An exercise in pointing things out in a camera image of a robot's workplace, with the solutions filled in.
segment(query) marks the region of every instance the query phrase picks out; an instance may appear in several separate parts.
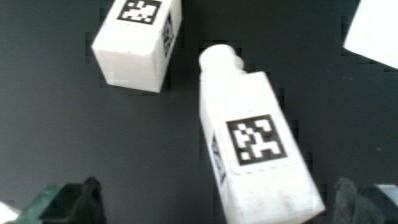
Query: white carton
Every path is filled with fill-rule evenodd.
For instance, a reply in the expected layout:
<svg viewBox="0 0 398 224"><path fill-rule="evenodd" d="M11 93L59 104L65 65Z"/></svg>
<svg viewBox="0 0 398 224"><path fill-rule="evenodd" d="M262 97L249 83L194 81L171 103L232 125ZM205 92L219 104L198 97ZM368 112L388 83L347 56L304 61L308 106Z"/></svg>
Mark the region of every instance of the white carton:
<svg viewBox="0 0 398 224"><path fill-rule="evenodd" d="M397 11L397 0L361 0L345 48L398 69Z"/></svg>
<svg viewBox="0 0 398 224"><path fill-rule="evenodd" d="M182 0L116 0L93 43L111 85L161 92L182 25Z"/></svg>
<svg viewBox="0 0 398 224"><path fill-rule="evenodd" d="M264 72L228 45L201 55L201 122L230 224L299 224L326 210Z"/></svg>

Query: black and white marker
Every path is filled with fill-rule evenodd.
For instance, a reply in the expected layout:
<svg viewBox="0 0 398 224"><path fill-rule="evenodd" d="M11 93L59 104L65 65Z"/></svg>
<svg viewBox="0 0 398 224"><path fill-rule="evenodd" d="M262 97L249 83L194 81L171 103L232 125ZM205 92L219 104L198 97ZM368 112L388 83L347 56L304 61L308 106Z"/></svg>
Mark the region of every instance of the black and white marker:
<svg viewBox="0 0 398 224"><path fill-rule="evenodd" d="M326 210L269 79L228 45L201 55L201 122L230 224L299 224Z"/></svg>
<svg viewBox="0 0 398 224"><path fill-rule="evenodd" d="M111 85L161 92L182 25L182 0L116 0L93 43Z"/></svg>

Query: black surface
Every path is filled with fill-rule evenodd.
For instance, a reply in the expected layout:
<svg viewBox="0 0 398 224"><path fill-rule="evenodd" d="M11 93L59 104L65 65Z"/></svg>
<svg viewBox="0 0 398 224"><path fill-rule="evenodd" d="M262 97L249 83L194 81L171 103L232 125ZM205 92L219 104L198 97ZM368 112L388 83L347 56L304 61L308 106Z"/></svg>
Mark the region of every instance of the black surface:
<svg viewBox="0 0 398 224"><path fill-rule="evenodd" d="M111 223L225 223L200 126L203 48L269 72L331 223L338 177L397 182L398 71L342 49L354 0L191 0L161 95L113 88L90 49L113 1L0 1L0 200L97 176Z"/></svg>

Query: white box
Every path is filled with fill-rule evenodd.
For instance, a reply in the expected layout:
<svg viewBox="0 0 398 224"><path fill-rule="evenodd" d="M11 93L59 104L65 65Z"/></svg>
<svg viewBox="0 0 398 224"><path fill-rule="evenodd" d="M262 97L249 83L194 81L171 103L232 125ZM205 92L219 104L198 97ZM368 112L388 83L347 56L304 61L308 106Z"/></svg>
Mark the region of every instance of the white box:
<svg viewBox="0 0 398 224"><path fill-rule="evenodd" d="M161 92L182 25L182 0L116 0L93 43L111 85Z"/></svg>
<svg viewBox="0 0 398 224"><path fill-rule="evenodd" d="M397 12L397 0L361 0L345 48L398 69Z"/></svg>
<svg viewBox="0 0 398 224"><path fill-rule="evenodd" d="M326 210L264 72L228 45L201 55L201 122L230 224L299 224Z"/></svg>

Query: qr-like code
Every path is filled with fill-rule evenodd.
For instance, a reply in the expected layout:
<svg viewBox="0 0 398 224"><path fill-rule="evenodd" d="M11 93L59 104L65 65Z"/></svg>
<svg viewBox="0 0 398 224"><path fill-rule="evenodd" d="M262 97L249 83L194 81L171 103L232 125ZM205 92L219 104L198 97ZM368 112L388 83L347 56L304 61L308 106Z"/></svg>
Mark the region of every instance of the qr-like code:
<svg viewBox="0 0 398 224"><path fill-rule="evenodd" d="M129 0L120 13L120 20L153 24L162 2L153 0Z"/></svg>
<svg viewBox="0 0 398 224"><path fill-rule="evenodd" d="M271 115L228 122L241 165L289 157Z"/></svg>
<svg viewBox="0 0 398 224"><path fill-rule="evenodd" d="M171 44L175 39L175 32L173 32L173 22L171 22L171 14L166 20L166 27L164 27L164 46L166 46L166 57L169 56L171 52Z"/></svg>
<svg viewBox="0 0 398 224"><path fill-rule="evenodd" d="M219 179L219 186L223 186L225 180L226 180L226 168L223 163L223 157L221 157L221 149L219 149L219 143L214 137L212 142L212 152L214 152L214 158L216 158L216 170L217 170L217 179Z"/></svg>

